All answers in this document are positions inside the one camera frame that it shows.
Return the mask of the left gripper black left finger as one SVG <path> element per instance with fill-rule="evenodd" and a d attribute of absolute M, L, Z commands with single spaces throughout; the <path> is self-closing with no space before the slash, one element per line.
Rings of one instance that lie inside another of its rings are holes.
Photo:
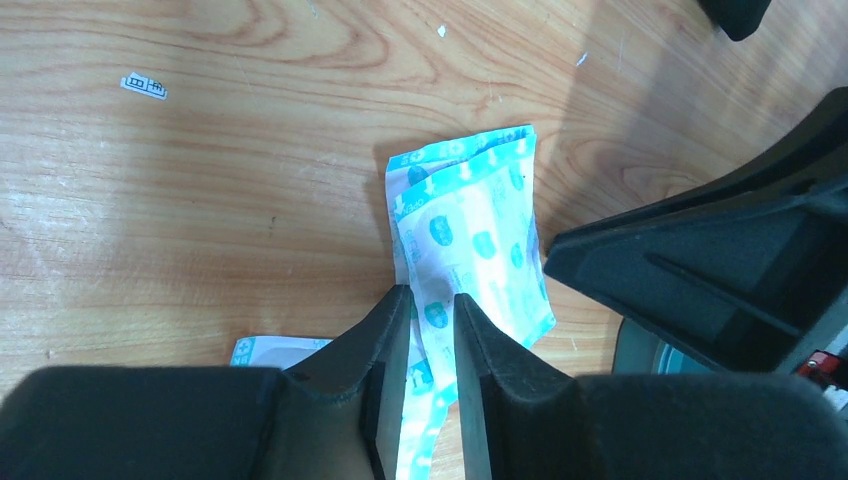
<path fill-rule="evenodd" d="M 5 479 L 391 479 L 412 293 L 287 369 L 56 366 L 1 406 Z"/>

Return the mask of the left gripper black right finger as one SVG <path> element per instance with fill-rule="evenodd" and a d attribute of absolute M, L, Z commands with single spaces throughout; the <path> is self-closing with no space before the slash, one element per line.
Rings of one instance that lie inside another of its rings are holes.
<path fill-rule="evenodd" d="M 786 374 L 568 376 L 454 300 L 469 479 L 843 479 L 847 425 Z"/>

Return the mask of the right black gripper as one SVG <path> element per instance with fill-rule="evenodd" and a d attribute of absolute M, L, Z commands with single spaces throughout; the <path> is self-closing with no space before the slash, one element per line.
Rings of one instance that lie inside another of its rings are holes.
<path fill-rule="evenodd" d="M 749 163 L 559 234 L 553 279 L 716 369 L 847 343 L 847 91 Z"/>

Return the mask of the dark teal divided tray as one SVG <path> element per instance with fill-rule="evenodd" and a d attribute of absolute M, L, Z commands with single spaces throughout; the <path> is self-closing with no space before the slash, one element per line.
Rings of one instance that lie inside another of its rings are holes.
<path fill-rule="evenodd" d="M 704 372 L 709 370 L 633 320 L 623 319 L 617 336 L 613 374 Z"/>

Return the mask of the small white paper scrap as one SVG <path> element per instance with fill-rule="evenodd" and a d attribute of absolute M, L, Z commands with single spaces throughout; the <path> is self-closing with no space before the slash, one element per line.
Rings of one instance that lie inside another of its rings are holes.
<path fill-rule="evenodd" d="M 162 83 L 137 72 L 131 72 L 129 75 L 123 77 L 120 86 L 126 90 L 162 101 L 168 97 L 168 90 Z"/>

